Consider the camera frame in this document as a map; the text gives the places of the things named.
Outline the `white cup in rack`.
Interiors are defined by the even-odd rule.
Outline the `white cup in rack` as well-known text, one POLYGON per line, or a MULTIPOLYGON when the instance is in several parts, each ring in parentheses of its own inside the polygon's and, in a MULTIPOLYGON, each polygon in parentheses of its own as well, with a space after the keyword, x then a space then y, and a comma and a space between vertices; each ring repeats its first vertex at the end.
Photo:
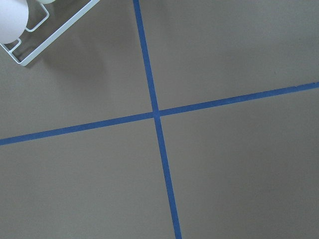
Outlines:
POLYGON ((29 8, 25 0, 0 1, 0 42, 9 44, 24 32, 28 22, 29 8))

